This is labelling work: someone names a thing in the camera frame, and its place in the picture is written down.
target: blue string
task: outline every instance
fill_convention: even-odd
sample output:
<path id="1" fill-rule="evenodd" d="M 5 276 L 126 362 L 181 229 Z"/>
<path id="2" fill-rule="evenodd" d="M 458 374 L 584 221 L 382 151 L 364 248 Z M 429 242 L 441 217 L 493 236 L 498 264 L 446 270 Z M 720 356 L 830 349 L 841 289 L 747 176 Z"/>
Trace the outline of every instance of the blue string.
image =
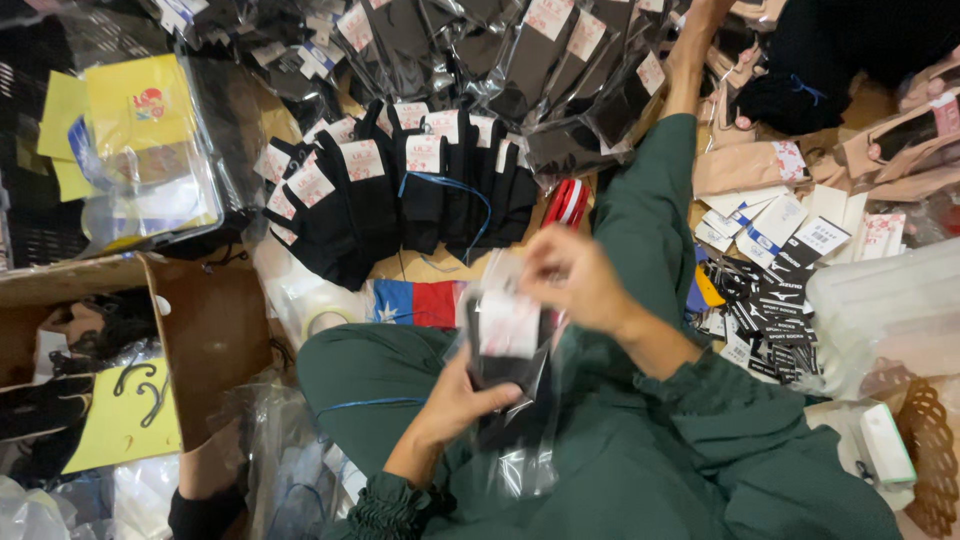
<path id="1" fill-rule="evenodd" d="M 420 254 L 420 258 L 423 259 L 423 262 L 426 262 L 427 264 L 429 264 L 434 270 L 438 270 L 445 274 L 449 274 L 450 272 L 456 272 L 457 270 L 460 270 L 460 268 L 441 268 L 440 266 L 437 266 L 436 264 L 427 260 L 426 257 L 423 256 L 423 254 Z"/>
<path id="2" fill-rule="evenodd" d="M 320 412 L 318 412 L 318 413 L 317 413 L 317 416 L 320 416 L 321 414 L 323 414 L 323 413 L 325 413 L 325 412 L 327 412 L 327 411 L 329 411 L 329 410 L 335 410 L 335 409 L 338 409 L 338 408 L 345 408 L 345 407 L 348 407 L 348 406 L 357 406 L 357 405 L 383 405 L 383 404 L 399 404 L 399 403 L 415 403 L 415 404 L 423 405 L 423 404 L 426 403 L 426 398 L 381 398 L 381 399 L 379 399 L 379 400 L 368 400 L 368 401 L 365 401 L 365 402 L 349 402 L 349 403 L 345 403 L 345 404 L 339 404 L 339 405 L 329 406 L 329 407 L 325 408 L 324 410 L 321 410 Z"/>
<path id="3" fill-rule="evenodd" d="M 400 191 L 396 194 L 397 197 L 403 196 L 403 188 L 406 187 L 407 177 L 410 175 L 414 175 L 421 180 L 426 180 L 434 184 L 444 185 L 446 187 L 456 187 L 457 189 L 463 189 L 468 193 L 473 193 L 477 197 L 480 197 L 480 200 L 483 201 L 483 204 L 487 206 L 487 219 L 483 222 L 483 227 L 480 228 L 480 232 L 477 233 L 477 236 L 475 236 L 473 238 L 473 241 L 470 242 L 469 247 L 467 247 L 467 251 L 464 253 L 464 257 L 460 259 L 460 261 L 462 261 L 464 264 L 467 264 L 467 260 L 470 256 L 470 250 L 473 249 L 473 246 L 476 245 L 477 240 L 480 239 L 480 236 L 483 236 L 483 233 L 487 231 L 487 226 L 490 225 L 490 216 L 493 214 L 493 209 L 490 206 L 490 201 L 487 200 L 487 197 L 484 197 L 483 194 L 481 194 L 479 191 L 462 182 L 458 182 L 451 178 L 447 178 L 446 176 L 421 173 L 417 171 L 407 171 L 407 173 L 403 175 L 403 181 L 400 183 Z"/>
<path id="4" fill-rule="evenodd" d="M 816 107 L 817 104 L 820 103 L 820 98 L 827 99 L 827 96 L 824 94 L 824 92 L 821 92 L 820 90 L 818 90 L 818 89 L 816 89 L 816 88 L 811 88 L 810 86 L 805 85 L 804 82 L 800 80 L 800 77 L 797 77 L 796 74 L 791 75 L 791 76 L 790 76 L 790 80 L 793 81 L 793 84 L 794 84 L 794 85 L 797 85 L 797 86 L 793 89 L 793 91 L 795 91 L 795 92 L 802 92 L 802 91 L 806 90 L 806 91 L 810 92 L 810 95 L 813 96 L 813 107 Z"/>
<path id="5" fill-rule="evenodd" d="M 287 492 L 283 494 L 283 501 L 281 501 L 279 506 L 276 507 L 276 512 L 274 512 L 274 519 L 270 521 L 270 528 L 267 529 L 268 540 L 271 537 L 271 535 L 273 535 L 274 533 L 274 527 L 276 526 L 276 518 L 277 516 L 280 515 L 280 509 L 283 508 L 285 504 L 287 504 L 287 499 L 290 498 L 290 492 L 293 491 L 294 488 L 297 486 L 300 486 L 306 489 L 307 491 L 312 493 L 314 497 L 317 498 L 317 505 L 320 507 L 320 519 L 323 520 L 324 523 L 326 523 L 326 510 L 324 510 L 324 498 L 320 496 L 320 493 L 316 489 L 310 487 L 309 485 L 305 483 L 295 483 L 287 488 Z"/>

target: cardboard box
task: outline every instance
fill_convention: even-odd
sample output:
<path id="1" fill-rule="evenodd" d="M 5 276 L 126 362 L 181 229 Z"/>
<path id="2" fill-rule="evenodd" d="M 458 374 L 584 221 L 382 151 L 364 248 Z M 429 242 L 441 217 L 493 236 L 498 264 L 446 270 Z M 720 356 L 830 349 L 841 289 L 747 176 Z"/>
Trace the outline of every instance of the cardboard box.
<path id="1" fill-rule="evenodd" d="M 271 363 L 263 292 L 253 270 L 145 254 L 67 262 L 0 275 L 0 387 L 31 382 L 36 329 L 51 307 L 92 293 L 149 287 L 168 360 L 183 450 L 208 438 L 226 390 Z M 170 312 L 161 316 L 157 298 Z"/>

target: green dress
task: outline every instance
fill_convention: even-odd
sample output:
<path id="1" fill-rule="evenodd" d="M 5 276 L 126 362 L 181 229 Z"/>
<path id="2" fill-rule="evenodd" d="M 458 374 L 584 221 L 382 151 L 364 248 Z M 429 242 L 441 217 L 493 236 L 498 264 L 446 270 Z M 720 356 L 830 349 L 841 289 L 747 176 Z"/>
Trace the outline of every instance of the green dress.
<path id="1" fill-rule="evenodd" d="M 662 119 L 597 199 L 594 237 L 627 290 L 683 327 L 693 278 L 686 224 L 696 118 Z M 488 487 L 495 455 L 447 447 L 434 489 L 381 469 L 426 398 L 451 333 L 346 325 L 300 350 L 300 385 L 324 432 L 367 475 L 330 538 L 899 538 L 893 513 L 837 458 L 839 436 L 811 430 L 801 395 L 712 352 L 666 381 L 646 378 L 610 338 L 571 327 L 555 381 L 563 396 L 548 494 L 507 501 Z"/>

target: person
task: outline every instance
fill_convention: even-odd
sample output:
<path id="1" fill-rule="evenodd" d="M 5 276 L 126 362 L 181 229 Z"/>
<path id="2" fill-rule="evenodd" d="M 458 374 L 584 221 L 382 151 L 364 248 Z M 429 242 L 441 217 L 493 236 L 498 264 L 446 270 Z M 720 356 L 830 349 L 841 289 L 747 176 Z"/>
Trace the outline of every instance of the person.
<path id="1" fill-rule="evenodd" d="M 458 435 L 520 389 L 474 392 L 465 351 L 444 365 L 452 332 L 343 325 L 297 361 L 321 428 L 368 477 L 330 537 L 900 537 L 874 488 L 841 468 L 837 433 L 807 426 L 803 396 L 684 333 L 694 112 L 731 5 L 693 0 L 662 116 L 597 197 L 593 240 L 558 226 L 527 246 L 521 291 L 572 323 L 556 349 L 566 364 L 553 489 L 505 505 L 478 478 L 495 454 Z"/>

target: smocked sleeve cuff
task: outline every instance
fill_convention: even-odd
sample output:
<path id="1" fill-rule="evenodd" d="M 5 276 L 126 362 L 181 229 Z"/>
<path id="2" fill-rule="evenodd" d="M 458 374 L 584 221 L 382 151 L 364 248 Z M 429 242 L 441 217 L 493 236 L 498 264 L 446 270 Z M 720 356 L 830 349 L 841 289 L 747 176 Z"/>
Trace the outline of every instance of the smocked sleeve cuff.
<path id="1" fill-rule="evenodd" d="M 637 390 L 676 407 L 680 414 L 713 415 L 785 397 L 788 392 L 750 376 L 743 368 L 706 350 L 667 380 L 634 375 Z"/>
<path id="2" fill-rule="evenodd" d="M 360 500 L 347 517 L 350 538 L 420 538 L 426 521 L 442 506 L 442 499 L 436 491 L 411 487 L 405 478 L 377 473 L 360 490 Z"/>

